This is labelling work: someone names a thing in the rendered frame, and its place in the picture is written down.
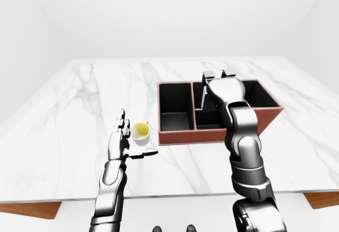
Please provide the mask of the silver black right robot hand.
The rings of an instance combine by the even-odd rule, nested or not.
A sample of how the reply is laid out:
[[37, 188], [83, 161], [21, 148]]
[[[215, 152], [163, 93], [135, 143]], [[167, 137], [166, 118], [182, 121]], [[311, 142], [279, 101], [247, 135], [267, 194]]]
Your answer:
[[202, 75], [202, 100], [201, 109], [204, 112], [213, 111], [212, 103], [216, 107], [222, 104], [231, 104], [236, 102], [244, 102], [245, 86], [241, 80], [236, 77], [236, 74], [222, 70], [220, 78], [215, 78], [212, 71], [205, 71]]

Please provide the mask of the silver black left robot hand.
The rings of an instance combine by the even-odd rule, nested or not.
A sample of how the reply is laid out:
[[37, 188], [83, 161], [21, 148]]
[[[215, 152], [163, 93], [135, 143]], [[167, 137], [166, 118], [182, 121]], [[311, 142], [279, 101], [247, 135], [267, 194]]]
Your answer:
[[108, 160], [126, 159], [128, 157], [140, 159], [158, 153], [157, 149], [151, 147], [130, 147], [128, 140], [130, 135], [130, 121], [125, 118], [125, 110], [120, 109], [109, 139]]

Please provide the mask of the brown wooden table leg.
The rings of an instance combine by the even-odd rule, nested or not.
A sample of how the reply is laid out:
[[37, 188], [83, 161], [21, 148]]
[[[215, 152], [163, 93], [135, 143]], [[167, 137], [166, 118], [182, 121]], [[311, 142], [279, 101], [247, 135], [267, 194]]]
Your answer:
[[339, 205], [339, 192], [307, 192], [304, 196], [313, 209]]
[[0, 212], [42, 219], [55, 219], [61, 202], [0, 204]]

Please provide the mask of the red-brown desk caddy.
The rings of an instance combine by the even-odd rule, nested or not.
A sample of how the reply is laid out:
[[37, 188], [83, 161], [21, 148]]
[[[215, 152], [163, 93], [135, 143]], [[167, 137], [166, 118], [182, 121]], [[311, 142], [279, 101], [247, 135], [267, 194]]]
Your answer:
[[[283, 106], [256, 79], [243, 81], [245, 99], [258, 118], [257, 132], [262, 133], [283, 110]], [[223, 142], [226, 128], [213, 106], [201, 107], [201, 82], [159, 82], [158, 124], [160, 145]]]

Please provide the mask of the white mug yellow inside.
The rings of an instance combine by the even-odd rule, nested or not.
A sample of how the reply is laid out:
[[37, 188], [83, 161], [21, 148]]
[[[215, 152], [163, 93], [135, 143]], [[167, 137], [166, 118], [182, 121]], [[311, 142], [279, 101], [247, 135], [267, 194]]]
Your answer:
[[149, 143], [150, 126], [148, 121], [136, 123], [131, 128], [131, 138], [138, 146], [145, 146]]

